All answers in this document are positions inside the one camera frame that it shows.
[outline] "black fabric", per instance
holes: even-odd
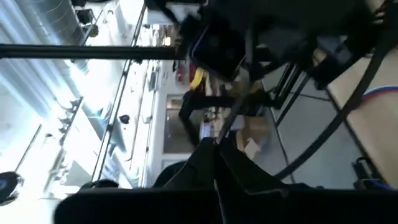
[[[186,161],[176,162],[166,167],[157,177],[154,188],[163,187],[180,169],[184,166]]]

